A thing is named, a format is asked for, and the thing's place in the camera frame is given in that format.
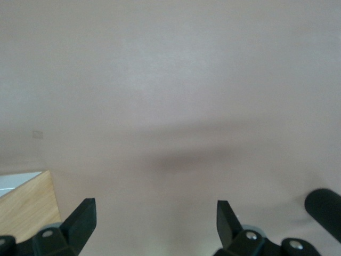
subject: wooden board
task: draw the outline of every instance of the wooden board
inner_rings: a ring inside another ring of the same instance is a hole
[[[16,237],[17,243],[29,239],[44,225],[59,221],[49,171],[0,197],[0,234]]]

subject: wood grain surface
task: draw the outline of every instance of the wood grain surface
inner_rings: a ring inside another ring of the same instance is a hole
[[[14,236],[17,243],[29,239],[44,225],[59,221],[49,171],[0,197],[0,234]]]

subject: screw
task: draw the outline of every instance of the screw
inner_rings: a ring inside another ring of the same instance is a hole
[[[251,231],[246,233],[246,237],[249,238],[250,240],[256,240],[257,239],[257,235]]]
[[[295,248],[295,249],[298,249],[298,250],[302,250],[303,249],[303,245],[299,241],[291,240],[289,242],[289,244],[291,245],[292,248]]]
[[[52,230],[47,230],[42,234],[42,237],[49,237],[52,236],[53,231]]]

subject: black rounded rod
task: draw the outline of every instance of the black rounded rod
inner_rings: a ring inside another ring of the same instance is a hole
[[[327,188],[312,191],[305,199],[307,212],[341,243],[341,196]]]

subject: small square mark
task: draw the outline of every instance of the small square mark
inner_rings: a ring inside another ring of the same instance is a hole
[[[34,138],[34,139],[43,139],[43,132],[41,132],[41,131],[32,131],[32,138]]]

